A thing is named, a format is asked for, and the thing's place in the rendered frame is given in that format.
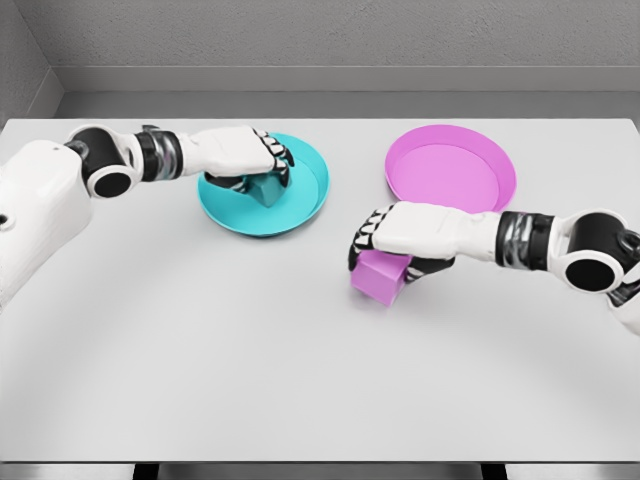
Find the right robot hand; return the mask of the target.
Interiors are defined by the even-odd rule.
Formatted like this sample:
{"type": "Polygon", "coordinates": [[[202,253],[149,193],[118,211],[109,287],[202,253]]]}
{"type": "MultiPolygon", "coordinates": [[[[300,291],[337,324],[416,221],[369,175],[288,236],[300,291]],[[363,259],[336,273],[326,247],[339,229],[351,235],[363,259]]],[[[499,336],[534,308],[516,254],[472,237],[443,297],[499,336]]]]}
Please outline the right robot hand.
{"type": "Polygon", "coordinates": [[[403,277],[406,284],[444,271],[455,264],[454,230],[464,218],[455,208],[408,201],[376,209],[356,230],[348,269],[355,269],[362,252],[376,250],[411,258],[403,277]]]}

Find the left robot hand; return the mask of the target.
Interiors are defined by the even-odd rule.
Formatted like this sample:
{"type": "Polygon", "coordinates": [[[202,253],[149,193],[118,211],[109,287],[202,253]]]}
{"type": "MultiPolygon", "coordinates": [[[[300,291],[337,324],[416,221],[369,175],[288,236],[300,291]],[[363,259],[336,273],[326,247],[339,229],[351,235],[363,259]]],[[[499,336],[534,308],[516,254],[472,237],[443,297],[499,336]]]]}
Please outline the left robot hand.
{"type": "Polygon", "coordinates": [[[204,176],[210,184],[246,194],[254,177],[269,175],[283,188],[290,185],[294,156],[266,131],[249,126],[216,129],[205,134],[202,146],[204,176]]]}

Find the teal plate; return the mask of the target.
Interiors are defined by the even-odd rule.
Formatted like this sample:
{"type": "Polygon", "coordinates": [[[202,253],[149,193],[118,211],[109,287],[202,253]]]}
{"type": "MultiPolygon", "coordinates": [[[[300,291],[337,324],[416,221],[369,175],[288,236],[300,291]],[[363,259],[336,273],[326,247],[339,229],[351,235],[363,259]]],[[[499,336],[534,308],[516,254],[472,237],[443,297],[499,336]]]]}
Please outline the teal plate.
{"type": "Polygon", "coordinates": [[[274,205],[198,178],[198,198],[204,212],[220,226],[244,235],[269,237],[291,231],[310,220],[323,206],[330,174],[325,158],[311,144],[284,133],[273,135],[295,159],[291,185],[274,205]]]}

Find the pink block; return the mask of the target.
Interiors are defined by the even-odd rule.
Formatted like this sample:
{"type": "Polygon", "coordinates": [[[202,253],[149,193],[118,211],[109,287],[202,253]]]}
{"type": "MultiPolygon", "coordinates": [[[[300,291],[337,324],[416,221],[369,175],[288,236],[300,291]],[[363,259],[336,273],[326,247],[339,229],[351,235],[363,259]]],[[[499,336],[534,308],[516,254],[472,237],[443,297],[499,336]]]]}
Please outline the pink block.
{"type": "Polygon", "coordinates": [[[411,260],[411,256],[364,250],[351,272],[351,285],[383,305],[391,306],[404,287],[411,260]]]}

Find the pink plate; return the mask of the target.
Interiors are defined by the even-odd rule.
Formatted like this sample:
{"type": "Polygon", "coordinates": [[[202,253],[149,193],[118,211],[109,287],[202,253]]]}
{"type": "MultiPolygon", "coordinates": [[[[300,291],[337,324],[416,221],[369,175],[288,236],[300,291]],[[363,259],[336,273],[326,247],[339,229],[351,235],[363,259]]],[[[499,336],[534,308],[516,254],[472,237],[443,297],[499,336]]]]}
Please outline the pink plate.
{"type": "Polygon", "coordinates": [[[407,131],[385,158],[387,184],[399,200],[469,213],[506,209],[517,189],[514,164],[486,135],[451,124],[407,131]]]}

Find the teal block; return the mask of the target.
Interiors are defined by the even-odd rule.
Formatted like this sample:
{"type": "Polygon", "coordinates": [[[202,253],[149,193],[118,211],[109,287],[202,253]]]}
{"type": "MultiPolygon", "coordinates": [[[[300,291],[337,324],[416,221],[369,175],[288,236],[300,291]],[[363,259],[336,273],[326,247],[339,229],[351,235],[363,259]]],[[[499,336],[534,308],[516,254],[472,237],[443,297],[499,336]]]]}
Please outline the teal block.
{"type": "Polygon", "coordinates": [[[265,173],[248,177],[247,194],[266,208],[273,206],[284,191],[285,187],[277,174],[265,173]]]}

